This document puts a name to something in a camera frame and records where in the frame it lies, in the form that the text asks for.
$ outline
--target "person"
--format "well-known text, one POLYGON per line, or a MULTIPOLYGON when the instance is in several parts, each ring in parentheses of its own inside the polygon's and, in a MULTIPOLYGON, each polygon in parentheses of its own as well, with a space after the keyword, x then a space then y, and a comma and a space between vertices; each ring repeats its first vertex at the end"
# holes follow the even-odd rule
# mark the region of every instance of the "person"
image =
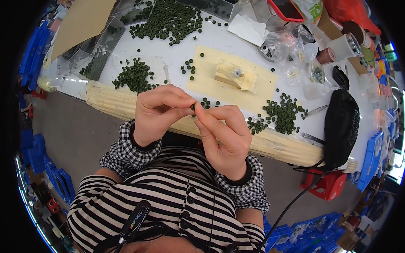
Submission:
POLYGON ((239 108, 204 110, 169 84, 140 93, 135 114, 136 121, 120 126, 100 169, 83 178, 70 206, 67 223, 80 247, 114 251, 125 221, 147 200, 150 213, 120 253, 214 253, 229 245, 256 251, 270 204, 262 164, 248 155, 252 135, 239 108), (162 147, 168 128, 194 114, 204 151, 162 147))

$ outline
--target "woman's right hand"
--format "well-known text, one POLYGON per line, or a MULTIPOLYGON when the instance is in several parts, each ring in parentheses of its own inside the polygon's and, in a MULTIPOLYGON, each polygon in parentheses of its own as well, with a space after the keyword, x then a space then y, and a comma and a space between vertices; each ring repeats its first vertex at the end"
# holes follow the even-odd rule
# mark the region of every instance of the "woman's right hand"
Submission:
POLYGON ((196 103, 196 126, 200 130, 205 156, 216 171, 232 181, 246 173, 245 158, 252 142, 242 112, 236 105, 204 110, 196 103))

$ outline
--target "sleeve cuff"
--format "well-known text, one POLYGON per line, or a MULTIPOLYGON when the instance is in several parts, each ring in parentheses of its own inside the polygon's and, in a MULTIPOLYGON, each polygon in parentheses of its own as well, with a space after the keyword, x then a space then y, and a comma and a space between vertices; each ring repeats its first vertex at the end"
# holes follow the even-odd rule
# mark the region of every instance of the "sleeve cuff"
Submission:
POLYGON ((246 163, 246 173, 245 173, 245 175, 244 175, 241 179, 239 179, 239 180, 237 180, 237 181, 232 181, 232 180, 228 179, 228 178, 225 176, 226 181, 227 181, 230 185, 232 185, 232 186, 241 186, 241 185, 245 185, 246 183, 249 182, 250 178, 252 177, 252 168, 250 167, 250 165, 249 165, 249 163, 246 161, 246 159, 245 159, 245 163, 246 163))
POLYGON ((134 146, 139 151, 144 151, 144 152, 152 151, 153 149, 156 148, 156 146, 159 143, 158 140, 152 142, 151 144, 147 145, 146 147, 139 146, 138 143, 134 140, 134 131, 135 131, 135 124, 132 124, 132 126, 130 128, 130 132, 129 132, 129 140, 131 141, 132 146, 134 146))

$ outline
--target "red bag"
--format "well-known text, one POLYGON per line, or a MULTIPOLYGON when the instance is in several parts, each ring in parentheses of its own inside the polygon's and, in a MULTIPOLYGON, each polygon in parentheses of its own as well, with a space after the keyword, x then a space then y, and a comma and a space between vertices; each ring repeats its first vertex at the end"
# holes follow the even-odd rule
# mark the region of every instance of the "red bag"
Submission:
POLYGON ((340 23, 353 20, 363 29, 381 35, 381 30, 367 16, 363 0, 324 0, 329 15, 340 23))

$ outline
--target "gray floor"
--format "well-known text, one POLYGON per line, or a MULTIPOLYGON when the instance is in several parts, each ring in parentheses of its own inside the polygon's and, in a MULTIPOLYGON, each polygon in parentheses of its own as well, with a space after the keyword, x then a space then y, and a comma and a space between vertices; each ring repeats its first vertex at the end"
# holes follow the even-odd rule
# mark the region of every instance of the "gray floor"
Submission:
MULTIPOLYGON (((98 161, 118 139, 120 119, 104 114, 86 103, 60 93, 50 93, 46 100, 32 98, 34 133, 45 138, 48 156, 58 168, 64 168, 77 191, 84 176, 98 169, 98 161)), ((273 224, 288 203, 302 189, 303 173, 295 172, 284 162, 259 157, 264 166, 265 190, 271 203, 267 219, 273 224)), ((289 209, 280 225, 315 218, 333 211, 351 211, 360 191, 346 181, 342 193, 328 202, 310 193, 304 194, 289 209)))

